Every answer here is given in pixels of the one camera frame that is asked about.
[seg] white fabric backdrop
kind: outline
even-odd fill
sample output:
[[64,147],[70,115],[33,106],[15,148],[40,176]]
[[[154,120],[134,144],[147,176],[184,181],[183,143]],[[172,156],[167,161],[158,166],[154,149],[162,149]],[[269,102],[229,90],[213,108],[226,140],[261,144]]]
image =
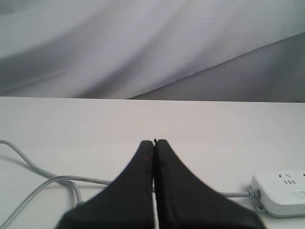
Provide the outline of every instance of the white fabric backdrop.
[[0,6],[4,96],[130,98],[305,31],[304,0]]

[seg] gray cable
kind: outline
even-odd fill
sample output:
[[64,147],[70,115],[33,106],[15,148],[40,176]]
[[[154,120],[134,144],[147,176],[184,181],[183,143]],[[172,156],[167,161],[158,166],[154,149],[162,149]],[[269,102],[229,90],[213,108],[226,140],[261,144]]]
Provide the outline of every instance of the gray cable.
[[30,201],[48,185],[52,184],[53,182],[60,182],[60,181],[62,182],[67,180],[89,182],[89,183],[101,184],[101,185],[109,185],[111,183],[111,181],[108,180],[100,180],[100,179],[94,179],[89,177],[78,177],[78,176],[58,176],[51,178],[45,181],[44,183],[42,183],[31,194],[29,194],[29,196],[16,208],[16,210],[0,226],[0,229],[6,229],[14,221],[14,219],[20,214],[20,212],[22,212],[22,210],[28,205],[28,203],[30,203]]
[[219,192],[219,193],[227,198],[252,197],[255,199],[259,199],[261,197],[261,191],[259,189],[250,189],[247,192]]
[[[16,147],[13,143],[6,141],[6,140],[0,140],[0,144],[5,144],[9,146],[11,149],[13,149],[19,156],[22,157],[22,159],[38,174],[43,175],[44,177],[50,178],[49,180],[42,183],[38,188],[36,188],[17,208],[16,210],[8,217],[8,219],[0,226],[0,229],[6,229],[13,221],[14,219],[22,212],[22,210],[30,203],[30,201],[38,195],[44,188],[46,188],[49,184],[53,182],[62,183],[65,185],[70,186],[76,195],[77,203],[76,206],[79,206],[83,204],[83,200],[81,197],[81,192],[76,186],[75,183],[71,182],[71,180],[75,181],[82,181],[82,182],[89,182],[89,183],[95,183],[95,184],[101,184],[101,185],[109,185],[112,183],[112,181],[108,180],[101,180],[101,179],[94,179],[89,177],[78,177],[78,176],[56,176],[53,173],[50,173],[38,166],[36,166],[18,147]],[[251,189],[247,192],[239,192],[239,193],[229,193],[229,192],[220,192],[221,195],[227,198],[244,198],[244,197],[252,197],[252,198],[260,198],[260,190],[258,189]]]
[[[38,174],[46,177],[46,178],[53,178],[53,177],[57,177],[56,174],[50,173],[40,167],[38,167],[37,165],[35,165],[17,146],[15,146],[13,143],[6,141],[6,140],[1,140],[0,139],[0,144],[4,144],[7,145],[8,147],[10,147],[12,150],[14,150],[20,157],[22,157],[22,159]],[[61,182],[64,185],[68,185],[69,187],[71,187],[76,195],[76,199],[77,199],[77,203],[76,205],[78,205],[79,202],[82,202],[82,197],[81,197],[81,192],[80,189],[75,185],[75,183],[71,182],[71,181],[63,181]]]
[[249,192],[220,192],[221,195],[227,198],[241,198],[241,197],[249,197]]

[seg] white tabletop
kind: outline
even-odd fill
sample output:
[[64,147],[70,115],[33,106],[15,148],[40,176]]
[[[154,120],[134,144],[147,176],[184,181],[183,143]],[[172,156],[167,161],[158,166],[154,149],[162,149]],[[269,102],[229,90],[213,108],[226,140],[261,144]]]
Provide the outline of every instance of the white tabletop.
[[[165,138],[218,191],[243,191],[261,170],[304,169],[305,104],[0,98],[0,139],[58,175],[113,180],[144,139]],[[46,179],[0,145],[0,222]],[[80,183],[85,199],[101,186]],[[248,198],[235,200],[251,208]],[[73,205],[53,184],[9,226],[51,229]],[[269,229],[304,228],[305,217],[260,215]]]

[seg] white power strip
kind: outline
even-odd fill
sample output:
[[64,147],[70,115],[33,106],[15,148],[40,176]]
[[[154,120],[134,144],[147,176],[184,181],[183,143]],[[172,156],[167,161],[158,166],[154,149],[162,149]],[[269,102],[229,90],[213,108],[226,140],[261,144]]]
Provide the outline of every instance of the white power strip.
[[261,212],[274,217],[305,216],[305,171],[255,174],[251,186],[261,192]]

